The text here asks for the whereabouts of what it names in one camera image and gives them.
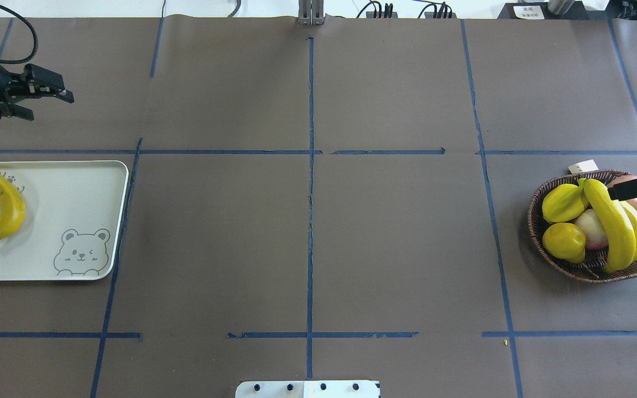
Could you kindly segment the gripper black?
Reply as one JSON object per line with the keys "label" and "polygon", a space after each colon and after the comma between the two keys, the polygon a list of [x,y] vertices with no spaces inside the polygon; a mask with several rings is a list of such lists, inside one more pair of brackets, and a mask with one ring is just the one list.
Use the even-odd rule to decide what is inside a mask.
{"label": "gripper black", "polygon": [[55,71],[27,64],[24,66],[22,79],[0,66],[0,120],[19,118],[33,121],[33,111],[17,104],[28,93],[37,98],[55,97],[66,103],[74,102],[73,92],[64,86],[63,77]]}

